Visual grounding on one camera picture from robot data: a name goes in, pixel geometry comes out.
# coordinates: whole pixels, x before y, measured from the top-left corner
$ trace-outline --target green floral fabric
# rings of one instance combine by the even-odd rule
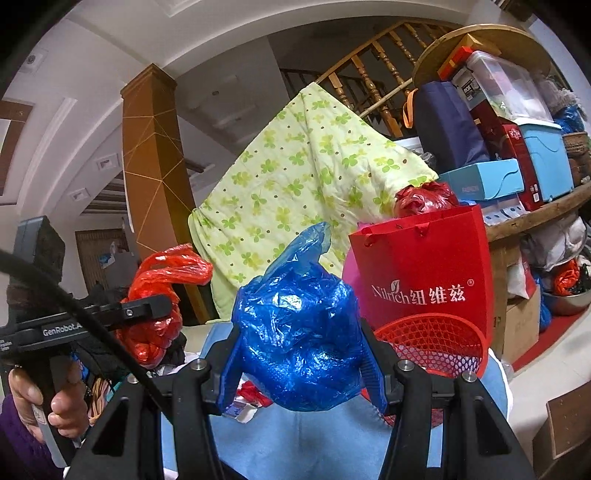
[[[229,318],[238,288],[296,235],[325,220],[321,259],[340,276],[358,222],[391,218],[395,194],[437,178],[420,157],[383,137],[312,83],[250,143],[189,217],[193,241],[214,266],[213,299]]]

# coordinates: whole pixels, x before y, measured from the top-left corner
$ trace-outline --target red carpet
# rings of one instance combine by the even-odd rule
[[[540,334],[538,342],[513,362],[513,370],[517,372],[554,345],[583,313],[571,317],[553,317],[548,329]]]

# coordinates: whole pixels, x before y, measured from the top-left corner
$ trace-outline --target black bag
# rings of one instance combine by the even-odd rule
[[[411,92],[403,117],[407,128],[414,121],[423,151],[437,159],[438,173],[491,159],[470,110],[451,82],[429,82]]]

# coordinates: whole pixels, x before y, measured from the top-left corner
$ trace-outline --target person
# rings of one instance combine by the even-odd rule
[[[33,415],[32,405],[43,404],[41,391],[22,368],[14,368],[8,380],[11,394],[4,399],[0,413],[0,478],[62,479],[63,469],[53,464]],[[79,364],[72,362],[67,384],[53,397],[47,418],[64,437],[80,437],[88,428],[85,391]]]

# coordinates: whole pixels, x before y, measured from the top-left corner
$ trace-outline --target red shopping bag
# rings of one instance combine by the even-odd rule
[[[349,235],[373,328],[417,313],[457,315],[492,340],[491,257],[479,206],[367,226]]]

